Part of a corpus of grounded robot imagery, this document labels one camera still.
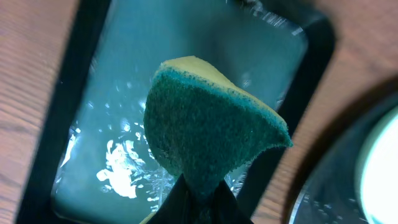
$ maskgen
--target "green sponge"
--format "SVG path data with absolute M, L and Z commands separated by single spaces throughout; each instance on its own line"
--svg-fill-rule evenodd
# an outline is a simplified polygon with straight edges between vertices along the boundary
M 275 111 L 194 56 L 162 63 L 144 128 L 156 160 L 170 174 L 183 174 L 199 202 L 230 170 L 268 148 L 292 145 Z

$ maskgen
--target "wooden table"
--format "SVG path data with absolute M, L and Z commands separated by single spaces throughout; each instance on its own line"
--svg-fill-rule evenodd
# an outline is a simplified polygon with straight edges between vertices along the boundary
M 0 0 L 0 223 L 12 223 L 40 136 L 77 0 Z M 335 56 L 253 221 L 280 223 L 295 170 L 344 107 L 398 73 L 398 1 L 321 0 Z

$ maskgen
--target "table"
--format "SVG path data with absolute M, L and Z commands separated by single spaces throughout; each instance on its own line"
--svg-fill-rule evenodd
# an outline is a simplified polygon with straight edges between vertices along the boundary
M 0 223 L 12 223 L 77 0 L 0 0 Z M 252 220 L 280 223 L 295 170 L 318 133 L 356 97 L 398 76 L 398 1 L 319 0 L 335 56 Z

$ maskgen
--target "scouring pad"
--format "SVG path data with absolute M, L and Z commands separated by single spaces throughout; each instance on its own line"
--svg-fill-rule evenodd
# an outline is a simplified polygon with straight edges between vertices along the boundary
M 149 147 L 170 174 L 183 174 L 198 202 L 260 152 L 292 141 L 285 121 L 194 56 L 161 64 L 144 115 Z

